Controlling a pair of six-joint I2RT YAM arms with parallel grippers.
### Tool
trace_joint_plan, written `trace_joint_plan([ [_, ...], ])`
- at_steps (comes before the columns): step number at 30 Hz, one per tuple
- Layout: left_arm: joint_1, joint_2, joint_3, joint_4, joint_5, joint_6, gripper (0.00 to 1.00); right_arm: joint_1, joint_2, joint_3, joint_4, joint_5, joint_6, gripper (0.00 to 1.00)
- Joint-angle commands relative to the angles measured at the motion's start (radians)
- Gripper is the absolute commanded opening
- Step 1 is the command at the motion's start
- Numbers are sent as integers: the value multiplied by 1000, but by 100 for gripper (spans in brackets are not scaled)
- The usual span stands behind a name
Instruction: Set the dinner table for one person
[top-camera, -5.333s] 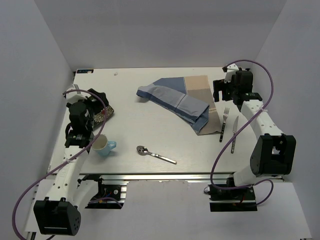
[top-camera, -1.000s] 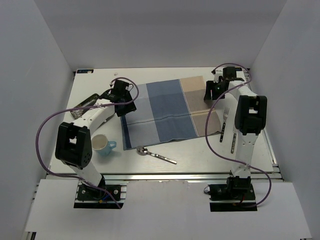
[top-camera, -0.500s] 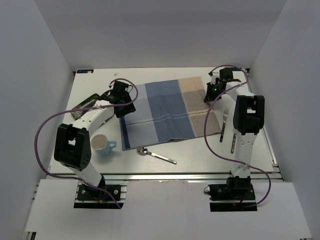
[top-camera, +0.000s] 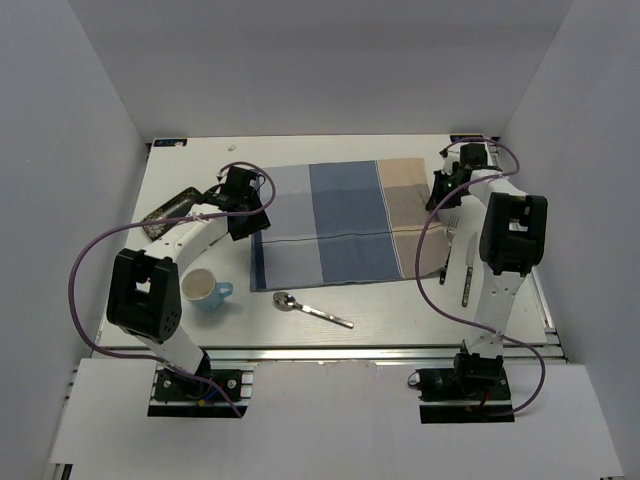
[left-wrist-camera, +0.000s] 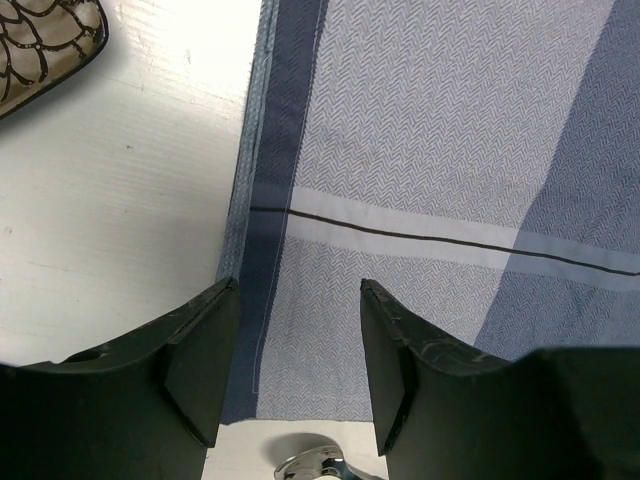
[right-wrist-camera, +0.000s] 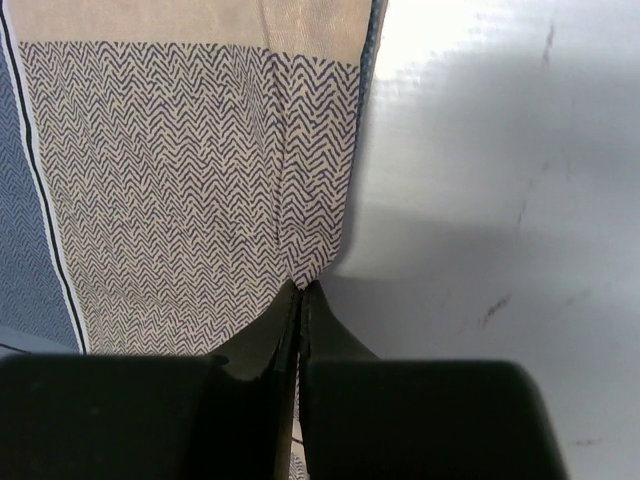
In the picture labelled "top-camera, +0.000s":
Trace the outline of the metal fork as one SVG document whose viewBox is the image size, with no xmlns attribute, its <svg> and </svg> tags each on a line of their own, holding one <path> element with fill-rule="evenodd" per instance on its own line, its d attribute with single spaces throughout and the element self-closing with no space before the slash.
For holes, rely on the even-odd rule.
<svg viewBox="0 0 640 480">
<path fill-rule="evenodd" d="M 456 216 L 456 215 L 452 215 L 449 218 L 447 226 L 446 226 L 446 229 L 445 229 L 445 235 L 446 235 L 447 242 L 448 242 L 448 253 L 447 253 L 447 257 L 446 257 L 445 263 L 444 263 L 443 267 L 439 271 L 439 284 L 440 285 L 444 285 L 445 282 L 446 282 L 446 277 L 447 277 L 447 273 L 448 273 L 448 266 L 449 266 L 449 261 L 450 261 L 450 257 L 451 257 L 452 246 L 453 246 L 453 240 L 454 240 L 456 232 L 457 232 L 458 223 L 459 223 L 459 217 Z"/>
</svg>

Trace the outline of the dark floral rectangular plate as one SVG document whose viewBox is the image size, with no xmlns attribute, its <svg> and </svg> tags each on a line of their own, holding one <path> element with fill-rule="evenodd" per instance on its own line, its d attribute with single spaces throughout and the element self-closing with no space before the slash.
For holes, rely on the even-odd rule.
<svg viewBox="0 0 640 480">
<path fill-rule="evenodd" d="M 195 187 L 188 187 L 146 215 L 142 219 L 142 222 L 184 217 L 189 213 L 191 207 L 197 203 L 201 196 L 202 193 Z M 163 223 L 143 226 L 142 229 L 151 241 L 155 241 L 173 227 L 173 224 Z"/>
</svg>

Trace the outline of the light blue mug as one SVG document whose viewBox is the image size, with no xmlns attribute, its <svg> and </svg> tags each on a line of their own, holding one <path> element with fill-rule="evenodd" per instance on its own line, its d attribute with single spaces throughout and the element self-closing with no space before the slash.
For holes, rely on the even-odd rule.
<svg viewBox="0 0 640 480">
<path fill-rule="evenodd" d="M 230 282 L 221 282 L 208 269 L 194 269 L 182 279 L 181 291 L 184 298 L 197 308 L 213 312 L 233 294 Z"/>
</svg>

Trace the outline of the blue beige checked placemat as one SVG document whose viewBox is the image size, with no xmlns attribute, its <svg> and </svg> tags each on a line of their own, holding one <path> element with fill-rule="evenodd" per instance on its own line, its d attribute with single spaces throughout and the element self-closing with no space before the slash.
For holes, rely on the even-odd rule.
<svg viewBox="0 0 640 480">
<path fill-rule="evenodd" d="M 271 167 L 270 227 L 251 238 L 254 292 L 429 277 L 449 242 L 426 209 L 422 158 Z"/>
</svg>

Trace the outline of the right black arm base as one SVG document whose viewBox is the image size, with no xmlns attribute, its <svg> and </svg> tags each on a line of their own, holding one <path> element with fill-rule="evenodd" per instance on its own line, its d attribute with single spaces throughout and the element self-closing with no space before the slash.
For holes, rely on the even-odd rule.
<svg viewBox="0 0 640 480">
<path fill-rule="evenodd" d="M 422 368 L 407 378 L 419 392 L 423 424 L 484 424 L 515 421 L 504 361 L 458 353 L 451 368 Z"/>
</svg>

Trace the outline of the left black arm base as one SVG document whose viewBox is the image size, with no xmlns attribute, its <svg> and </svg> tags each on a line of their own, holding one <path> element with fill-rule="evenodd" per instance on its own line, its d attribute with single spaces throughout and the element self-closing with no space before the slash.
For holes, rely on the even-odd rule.
<svg viewBox="0 0 640 480">
<path fill-rule="evenodd" d="M 252 395 L 254 370 L 239 363 L 213 364 L 210 379 L 228 397 L 208 383 L 179 377 L 158 367 L 147 408 L 148 417 L 238 419 L 246 413 Z"/>
</svg>

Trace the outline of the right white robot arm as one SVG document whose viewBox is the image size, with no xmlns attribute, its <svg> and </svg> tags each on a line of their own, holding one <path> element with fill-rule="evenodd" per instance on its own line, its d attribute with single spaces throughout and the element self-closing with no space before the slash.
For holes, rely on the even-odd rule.
<svg viewBox="0 0 640 480">
<path fill-rule="evenodd" d="M 496 363 L 503 355 L 504 333 L 516 295 L 544 255 L 548 200 L 516 188 L 509 178 L 519 172 L 489 163 L 486 137 L 463 137 L 450 143 L 457 154 L 441 150 L 444 166 L 434 172 L 426 211 L 432 220 L 441 209 L 462 204 L 471 195 L 485 207 L 477 253 L 483 264 L 482 289 L 474 315 L 476 331 L 463 340 L 459 361 Z"/>
</svg>

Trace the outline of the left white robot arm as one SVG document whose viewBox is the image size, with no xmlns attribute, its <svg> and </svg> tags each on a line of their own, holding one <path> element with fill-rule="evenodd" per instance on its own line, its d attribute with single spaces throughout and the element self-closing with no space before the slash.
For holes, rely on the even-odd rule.
<svg viewBox="0 0 640 480">
<path fill-rule="evenodd" d="M 266 208 L 275 200 L 261 199 L 261 183 L 275 184 L 266 171 L 248 162 L 224 166 L 218 181 L 186 200 L 172 199 L 141 222 L 151 229 L 151 243 L 117 254 L 106 307 L 110 324 L 143 342 L 179 372 L 177 387 L 191 399 L 209 392 L 212 377 L 201 368 L 204 350 L 180 326 L 180 278 L 223 237 L 237 241 L 267 229 Z"/>
</svg>

